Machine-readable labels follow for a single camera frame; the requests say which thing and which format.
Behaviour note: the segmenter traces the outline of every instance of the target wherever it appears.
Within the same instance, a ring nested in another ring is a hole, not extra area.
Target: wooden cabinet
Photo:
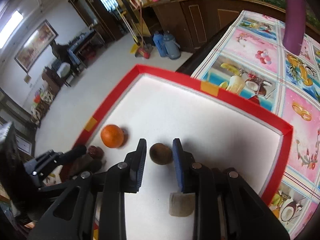
[[[194,49],[200,48],[219,30],[217,15],[212,13],[211,6],[208,0],[187,0],[181,2],[181,7],[192,36]]]
[[[169,30],[183,51],[195,52],[242,10],[269,15],[285,22],[285,10],[257,0],[172,0],[152,5],[163,30]],[[307,23],[306,34],[320,41]]]
[[[154,11],[164,31],[176,38],[182,51],[195,52],[190,30],[179,2],[169,2],[155,6]]]

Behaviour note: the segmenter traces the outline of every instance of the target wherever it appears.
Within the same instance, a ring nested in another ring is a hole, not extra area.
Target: orange
[[[109,148],[118,148],[124,141],[124,133],[118,126],[109,124],[102,129],[101,140]]]

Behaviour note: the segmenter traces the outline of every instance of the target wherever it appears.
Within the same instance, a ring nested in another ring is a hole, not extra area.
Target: red tray border
[[[99,123],[104,119],[105,115],[111,109],[111,107],[116,103],[116,101],[121,97],[124,91],[130,86],[130,84],[141,74],[150,74],[152,76],[160,77],[182,86],[192,88],[193,90],[199,91],[211,97],[216,97],[221,101],[224,101],[230,105],[239,108],[258,119],[268,123],[274,128],[280,130],[283,134],[283,142],[280,149],[280,154],[276,163],[277,169],[274,170],[269,183],[267,184],[261,199],[269,205],[271,203],[272,197],[278,190],[281,182],[281,178],[284,174],[284,170],[289,158],[289,151],[292,141],[293,127],[286,121],[271,113],[270,111],[264,109],[263,107],[242,98],[236,94],[228,92],[224,89],[217,88],[217,95],[214,96],[211,93],[203,91],[201,89],[201,81],[198,79],[193,79],[188,75],[172,72],[156,67],[151,67],[147,65],[137,64],[135,65],[114,87],[114,89],[109,93],[105,100],[101,103],[98,109],[92,115],[90,120],[94,120],[94,123],[90,125],[90,130],[84,129],[78,139],[76,140],[74,146],[86,144],[88,139],[94,133],[95,129],[98,127]]]

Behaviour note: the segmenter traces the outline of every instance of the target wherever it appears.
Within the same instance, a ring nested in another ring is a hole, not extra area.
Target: white floor
[[[131,35],[110,45],[79,77],[64,86],[52,103],[36,133],[35,156],[49,149],[65,152],[71,149],[83,127],[103,99],[119,80],[138,63],[175,71],[190,56],[182,52],[177,60],[161,58],[156,48],[149,59],[130,54]]]

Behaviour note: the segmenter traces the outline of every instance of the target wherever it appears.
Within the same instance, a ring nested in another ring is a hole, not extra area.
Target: blue thermos
[[[170,59],[177,59],[180,58],[180,45],[176,42],[176,39],[169,31],[165,32],[163,35],[163,47],[167,51],[167,56]]]
[[[159,51],[159,54],[161,57],[167,56],[167,50],[165,49],[165,46],[163,46],[163,35],[160,34],[159,32],[156,32],[153,35],[153,41]]]

